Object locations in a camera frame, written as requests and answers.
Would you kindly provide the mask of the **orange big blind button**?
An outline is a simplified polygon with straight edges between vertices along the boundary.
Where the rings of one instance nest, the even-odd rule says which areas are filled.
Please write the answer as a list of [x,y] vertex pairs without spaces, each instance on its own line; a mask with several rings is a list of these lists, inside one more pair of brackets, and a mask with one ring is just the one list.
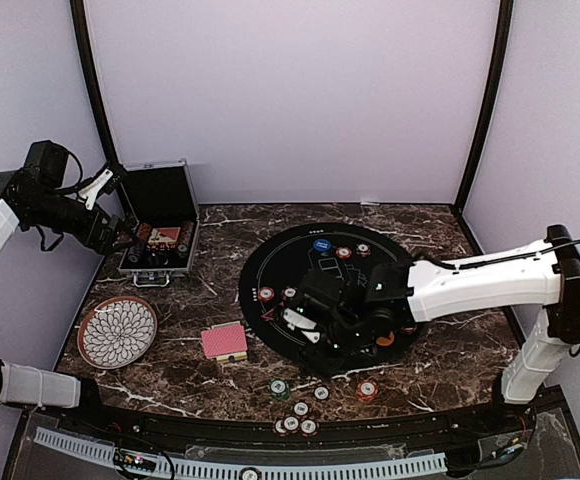
[[380,347],[389,347],[395,341],[395,335],[390,332],[387,336],[380,336],[376,339],[376,344]]

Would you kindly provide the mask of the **100 chips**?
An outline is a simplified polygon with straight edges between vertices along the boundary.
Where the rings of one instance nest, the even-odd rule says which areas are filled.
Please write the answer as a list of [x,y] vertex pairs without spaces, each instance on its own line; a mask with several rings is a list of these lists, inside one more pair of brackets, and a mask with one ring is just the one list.
[[361,257],[367,257],[371,254],[371,247],[365,243],[359,243],[356,246],[356,252]]
[[286,287],[282,292],[284,300],[291,300],[296,296],[296,294],[297,290],[294,287]]

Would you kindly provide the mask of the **red 5 chips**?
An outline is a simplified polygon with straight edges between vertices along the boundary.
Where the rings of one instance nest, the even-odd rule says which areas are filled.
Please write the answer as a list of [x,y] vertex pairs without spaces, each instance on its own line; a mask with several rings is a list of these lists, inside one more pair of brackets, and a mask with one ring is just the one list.
[[400,329],[402,335],[413,335],[417,332],[418,328],[415,327],[403,327]]
[[257,291],[257,298],[260,302],[267,303],[271,301],[275,296],[275,291],[271,287],[261,287]]
[[339,247],[336,250],[336,255],[338,258],[345,260],[352,256],[352,251],[348,247]]

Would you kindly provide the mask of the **red triangle all-in marker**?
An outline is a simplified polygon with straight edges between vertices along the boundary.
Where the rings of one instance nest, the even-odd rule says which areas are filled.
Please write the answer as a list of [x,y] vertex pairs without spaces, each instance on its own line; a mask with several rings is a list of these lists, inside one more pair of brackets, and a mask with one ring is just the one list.
[[262,315],[262,319],[266,322],[274,322],[276,319],[276,308],[273,307]]

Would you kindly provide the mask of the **black orange 100 chip stack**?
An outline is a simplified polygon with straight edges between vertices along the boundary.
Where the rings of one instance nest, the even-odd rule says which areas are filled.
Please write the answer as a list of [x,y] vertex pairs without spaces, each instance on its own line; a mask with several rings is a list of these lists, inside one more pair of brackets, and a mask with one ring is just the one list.
[[324,401],[329,397],[330,393],[327,387],[317,386],[313,391],[313,396],[318,401]]

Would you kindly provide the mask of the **blue small blind button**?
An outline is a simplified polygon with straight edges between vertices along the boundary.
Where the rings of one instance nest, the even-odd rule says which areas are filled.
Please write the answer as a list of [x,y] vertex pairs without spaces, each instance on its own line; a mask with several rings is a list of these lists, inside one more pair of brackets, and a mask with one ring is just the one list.
[[331,243],[327,239],[316,239],[313,248],[320,253],[325,253],[331,249]]

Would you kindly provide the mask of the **red 5 chip stack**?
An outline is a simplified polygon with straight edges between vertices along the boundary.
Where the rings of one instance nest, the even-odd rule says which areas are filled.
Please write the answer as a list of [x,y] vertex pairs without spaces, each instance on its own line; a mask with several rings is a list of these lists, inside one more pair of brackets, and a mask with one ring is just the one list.
[[378,395],[378,385],[372,380],[365,380],[358,384],[356,398],[362,403],[372,402]]

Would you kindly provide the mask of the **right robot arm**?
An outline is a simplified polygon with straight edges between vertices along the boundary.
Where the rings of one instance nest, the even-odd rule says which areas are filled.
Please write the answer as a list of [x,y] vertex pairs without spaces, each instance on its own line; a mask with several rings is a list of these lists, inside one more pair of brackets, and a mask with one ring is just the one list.
[[447,315],[511,305],[541,310],[530,337],[501,374],[496,399],[480,413],[504,432],[569,349],[580,345],[580,253],[562,225],[543,239],[494,254],[441,261],[425,254],[375,266],[365,288],[321,270],[299,283],[281,319],[308,339],[306,356],[327,374],[381,339]]

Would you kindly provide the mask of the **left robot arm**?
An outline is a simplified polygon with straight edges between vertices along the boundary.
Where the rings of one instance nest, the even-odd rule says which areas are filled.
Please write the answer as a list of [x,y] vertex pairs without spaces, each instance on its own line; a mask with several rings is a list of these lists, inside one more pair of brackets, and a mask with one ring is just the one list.
[[[112,174],[103,172],[70,198],[42,185],[25,168],[0,173],[0,253],[16,230],[32,227],[71,235],[101,255],[137,244],[132,229],[97,204],[111,182]],[[104,435],[111,427],[110,412],[94,399],[82,398],[86,390],[83,381],[74,376],[0,359],[0,404],[72,409],[73,421],[87,434]]]

